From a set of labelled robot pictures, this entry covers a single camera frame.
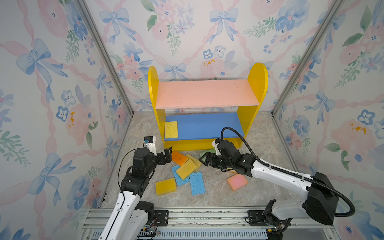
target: sponge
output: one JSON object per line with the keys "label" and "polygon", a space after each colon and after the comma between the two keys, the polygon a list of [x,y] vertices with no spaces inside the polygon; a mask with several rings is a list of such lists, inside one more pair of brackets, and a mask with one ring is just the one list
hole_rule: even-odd
{"label": "sponge", "polygon": [[178,138],[177,121],[166,122],[166,138]]}
{"label": "sponge", "polygon": [[191,173],[189,175],[189,180],[191,181],[192,195],[205,193],[203,174],[201,172]]}
{"label": "sponge", "polygon": [[167,194],[170,192],[176,192],[176,181],[174,178],[170,178],[164,181],[155,183],[156,194],[158,196]]}
{"label": "sponge", "polygon": [[232,177],[227,179],[227,183],[228,183],[229,187],[232,189],[232,191],[236,191],[239,188],[242,188],[245,185],[247,185],[248,181],[244,177],[244,175],[235,174]]}
{"label": "sponge", "polygon": [[174,161],[177,165],[182,166],[186,161],[188,161],[188,158],[177,151],[172,151],[172,161]]}
{"label": "sponge", "polygon": [[178,170],[179,168],[180,168],[180,166],[178,166],[178,165],[171,167],[172,172],[173,172],[173,176],[175,176],[175,180],[176,180],[177,185],[181,186],[181,185],[184,185],[184,184],[189,182],[189,177],[187,177],[184,180],[181,179],[181,177],[176,173],[176,170]]}
{"label": "sponge", "polygon": [[200,166],[201,166],[202,163],[201,163],[197,158],[195,158],[195,157],[193,157],[193,156],[191,156],[191,155],[189,155],[189,154],[187,154],[186,156],[187,156],[190,160],[192,160],[194,164],[196,164],[197,168],[196,168],[195,172],[197,172],[197,170],[200,168]]}
{"label": "sponge", "polygon": [[216,149],[212,148],[212,149],[206,150],[205,152],[200,153],[200,157],[202,157],[206,152],[216,153]]}
{"label": "sponge", "polygon": [[192,160],[188,160],[186,163],[183,164],[183,166],[176,170],[176,172],[180,176],[180,178],[184,180],[196,169],[196,164],[194,164]]}

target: yellow sponge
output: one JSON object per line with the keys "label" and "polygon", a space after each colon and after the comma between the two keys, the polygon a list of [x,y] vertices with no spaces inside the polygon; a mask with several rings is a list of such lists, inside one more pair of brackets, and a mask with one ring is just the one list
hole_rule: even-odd
{"label": "yellow sponge", "polygon": [[156,194],[158,196],[167,194],[170,192],[176,192],[176,180],[175,178],[170,178],[164,181],[155,183]]}
{"label": "yellow sponge", "polygon": [[177,121],[166,122],[166,138],[178,138]]}
{"label": "yellow sponge", "polygon": [[201,162],[197,159],[197,158],[195,158],[195,157],[193,157],[193,156],[191,156],[191,155],[189,155],[189,154],[187,154],[186,155],[190,160],[192,160],[193,161],[193,163],[197,166],[197,168],[196,168],[196,170],[195,170],[195,172],[197,172],[197,170],[200,168],[200,166],[201,166]]}
{"label": "yellow sponge", "polygon": [[192,160],[188,160],[186,163],[183,164],[183,166],[176,170],[176,173],[180,176],[182,180],[184,180],[196,169],[196,164],[194,164]]}

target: blue shelf board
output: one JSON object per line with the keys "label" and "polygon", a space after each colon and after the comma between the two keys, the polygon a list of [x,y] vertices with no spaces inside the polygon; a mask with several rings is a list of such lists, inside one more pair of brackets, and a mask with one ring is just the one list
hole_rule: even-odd
{"label": "blue shelf board", "polygon": [[[166,116],[166,122],[177,121],[178,138],[166,138],[165,141],[216,139],[224,127],[231,127],[243,137],[237,113],[208,113]],[[231,130],[224,131],[224,138],[238,137]]]}

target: metal bracket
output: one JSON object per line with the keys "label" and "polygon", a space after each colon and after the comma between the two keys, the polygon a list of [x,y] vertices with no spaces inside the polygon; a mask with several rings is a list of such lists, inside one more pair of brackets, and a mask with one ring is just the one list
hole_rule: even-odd
{"label": "metal bracket", "polygon": [[248,210],[248,220],[251,227],[256,226],[270,226],[266,223],[265,216],[263,215],[264,210]]}
{"label": "metal bracket", "polygon": [[168,225],[168,210],[155,210],[155,226],[157,227],[166,227]]}

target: marble floor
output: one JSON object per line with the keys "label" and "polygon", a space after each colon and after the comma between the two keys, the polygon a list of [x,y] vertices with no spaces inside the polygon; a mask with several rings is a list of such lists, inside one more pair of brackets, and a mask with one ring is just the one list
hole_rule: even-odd
{"label": "marble floor", "polygon": [[[119,193],[117,177],[122,157],[129,150],[141,147],[144,136],[156,136],[158,139],[157,152],[163,151],[164,147],[153,112],[136,112],[134,114],[107,186],[108,195],[101,204],[101,207],[114,207]],[[280,167],[293,170],[269,113],[259,112],[257,114],[246,140],[258,157]],[[199,158],[199,153],[201,152],[203,151],[181,153],[189,153]],[[249,153],[244,144],[240,152]],[[120,182],[124,178],[128,167],[132,165],[133,155],[134,152],[128,154],[122,163],[119,177]],[[201,166],[199,169],[203,175],[205,194],[192,196],[190,183],[187,183],[177,187],[176,192],[157,196],[155,182],[172,178],[171,167],[175,165],[174,162],[171,162],[165,166],[156,167],[155,174],[143,194],[143,201],[153,202],[155,207],[257,206],[266,205],[271,199],[286,200],[296,196],[294,193],[269,181],[248,176],[246,178],[249,184],[233,192],[226,182],[226,179],[231,177],[233,173],[223,173],[219,169],[206,166]]]}

